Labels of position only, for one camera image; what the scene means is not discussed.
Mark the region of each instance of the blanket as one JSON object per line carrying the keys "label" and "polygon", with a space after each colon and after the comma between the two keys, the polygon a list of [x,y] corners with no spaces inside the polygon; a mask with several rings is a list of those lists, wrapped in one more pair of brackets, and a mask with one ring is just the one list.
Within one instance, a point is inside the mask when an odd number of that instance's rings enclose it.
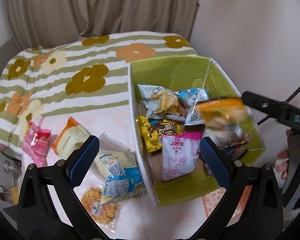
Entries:
{"label": "blanket", "polygon": [[64,124],[74,113],[91,127],[105,117],[114,122],[112,117],[128,110],[123,106],[129,103],[129,63],[169,55],[198,54],[181,36],[153,32],[117,33],[20,52],[0,78],[0,143],[22,154],[27,123],[38,123],[41,117],[44,128],[55,128],[53,134],[62,129],[58,120]]}

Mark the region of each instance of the brown curtain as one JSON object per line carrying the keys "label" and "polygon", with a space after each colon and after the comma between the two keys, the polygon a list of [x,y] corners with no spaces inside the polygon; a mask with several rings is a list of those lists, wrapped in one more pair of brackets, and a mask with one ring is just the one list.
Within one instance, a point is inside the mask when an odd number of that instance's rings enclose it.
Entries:
{"label": "brown curtain", "polygon": [[19,49],[129,31],[189,39],[198,0],[4,0]]}

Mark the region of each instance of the pink package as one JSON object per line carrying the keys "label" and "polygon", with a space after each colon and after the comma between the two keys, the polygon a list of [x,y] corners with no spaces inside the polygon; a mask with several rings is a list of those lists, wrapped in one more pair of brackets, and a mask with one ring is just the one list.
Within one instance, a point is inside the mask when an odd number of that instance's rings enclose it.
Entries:
{"label": "pink package", "polygon": [[162,182],[194,170],[201,136],[201,132],[162,136]]}
{"label": "pink package", "polygon": [[28,154],[38,167],[44,166],[51,130],[41,129],[42,118],[38,124],[29,121],[25,138],[22,142],[22,150]]}

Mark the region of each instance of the cream flower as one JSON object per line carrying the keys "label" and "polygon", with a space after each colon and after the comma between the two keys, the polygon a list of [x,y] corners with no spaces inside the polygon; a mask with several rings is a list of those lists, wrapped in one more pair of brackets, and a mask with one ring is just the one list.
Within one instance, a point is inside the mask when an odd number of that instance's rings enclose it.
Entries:
{"label": "cream flower", "polygon": [[52,71],[65,66],[67,52],[64,50],[56,50],[42,63],[41,69],[45,74],[50,75]]}
{"label": "cream flower", "polygon": [[29,107],[26,111],[23,112],[22,115],[19,117],[19,138],[23,141],[26,129],[28,126],[29,117],[32,118],[41,118],[43,113],[44,106],[41,104],[39,99],[34,99],[30,102]]}

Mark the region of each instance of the finger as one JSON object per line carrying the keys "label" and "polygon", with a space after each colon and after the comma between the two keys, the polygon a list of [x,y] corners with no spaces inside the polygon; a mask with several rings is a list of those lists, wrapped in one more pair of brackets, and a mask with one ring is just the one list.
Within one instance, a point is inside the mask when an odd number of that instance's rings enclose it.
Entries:
{"label": "finger", "polygon": [[293,132],[290,129],[286,130],[286,136],[290,136],[293,135]]}
{"label": "finger", "polygon": [[286,178],[287,178],[287,172],[283,171],[282,174],[281,174],[281,179],[285,180]]}
{"label": "finger", "polygon": [[280,153],[278,153],[278,159],[285,159],[289,157],[289,152],[288,150],[284,150]]}
{"label": "finger", "polygon": [[286,171],[288,169],[288,162],[281,163],[275,167],[277,171]]}

